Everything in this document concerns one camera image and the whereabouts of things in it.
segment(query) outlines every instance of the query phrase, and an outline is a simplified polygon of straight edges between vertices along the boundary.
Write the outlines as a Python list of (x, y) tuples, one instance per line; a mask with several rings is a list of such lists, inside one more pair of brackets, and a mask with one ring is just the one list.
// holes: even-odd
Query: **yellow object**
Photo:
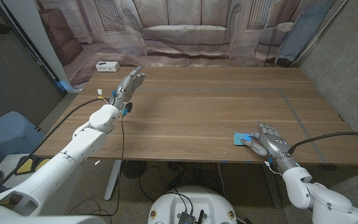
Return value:
[(31, 165), (32, 165), (32, 159), (28, 159), (18, 170), (17, 174), (30, 172), (31, 171)]
[(45, 165), (50, 159), (44, 159), (43, 161), (38, 164), (38, 166), (35, 168), (35, 171), (39, 170), (43, 165)]

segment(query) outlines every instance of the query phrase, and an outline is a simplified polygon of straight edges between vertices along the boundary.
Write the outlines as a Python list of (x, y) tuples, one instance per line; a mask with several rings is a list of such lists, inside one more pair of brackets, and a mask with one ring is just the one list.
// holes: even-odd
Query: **wooden table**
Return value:
[[(133, 68), (98, 73), (62, 114), (105, 96)], [(125, 160), (259, 163), (263, 157), (233, 144), (234, 132), (259, 132), (270, 124), (290, 144), (338, 131), (351, 131), (313, 84), (297, 68), (143, 68), (144, 84), (124, 118)], [(73, 113), (37, 151), (52, 157), (73, 131), (103, 105), (96, 101)], [(95, 158), (120, 159), (121, 124)], [(338, 136), (299, 146), (302, 164), (358, 166), (358, 137)]]

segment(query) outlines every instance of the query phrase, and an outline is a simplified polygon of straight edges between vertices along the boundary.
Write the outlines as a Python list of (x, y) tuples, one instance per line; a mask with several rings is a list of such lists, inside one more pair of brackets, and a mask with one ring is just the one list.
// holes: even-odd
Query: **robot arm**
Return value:
[(287, 188), (288, 198), (295, 207), (312, 208), (315, 224), (358, 223), (358, 208), (354, 208), (348, 198), (322, 184), (311, 184), (312, 176), (287, 153), (290, 146), (277, 130), (263, 123), (259, 123), (259, 126), (262, 134), (251, 133), (250, 136), (262, 143), (263, 146), (258, 145), (258, 151), (265, 151), (277, 164)]
[(117, 89), (113, 105), (103, 105), (94, 112), (89, 121), (79, 127), (71, 142), (56, 156), (42, 166), (37, 172), (18, 186), (0, 193), (0, 204), (15, 199), (11, 209), (0, 205), (1, 213), (6, 216), (37, 216), (48, 198), (66, 181), (75, 168), (90, 155), (103, 148), (107, 135), (114, 131), (112, 122), (119, 119), (126, 103), (132, 98), (133, 92), (140, 87), (145, 79), (138, 74), (138, 67), (126, 76)]

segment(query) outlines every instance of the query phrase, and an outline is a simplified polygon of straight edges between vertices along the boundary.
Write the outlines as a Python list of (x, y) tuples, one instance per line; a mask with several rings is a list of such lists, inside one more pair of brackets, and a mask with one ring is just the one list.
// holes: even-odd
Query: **white power strip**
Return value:
[(98, 62), (96, 64), (98, 72), (116, 72), (118, 71), (118, 68), (118, 62)]

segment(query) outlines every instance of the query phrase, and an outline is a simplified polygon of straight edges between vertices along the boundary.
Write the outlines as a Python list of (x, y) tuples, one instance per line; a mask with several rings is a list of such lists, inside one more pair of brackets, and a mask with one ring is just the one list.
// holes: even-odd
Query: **sofa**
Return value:
[(148, 50), (188, 55), (229, 54), (241, 0), (122, 0), (121, 7)]
[(62, 65), (68, 65), (83, 51), (60, 9), (39, 11), (49, 41)]
[(334, 0), (278, 0), (270, 5), (269, 19), (259, 35), (255, 58), (294, 61), (314, 36)]

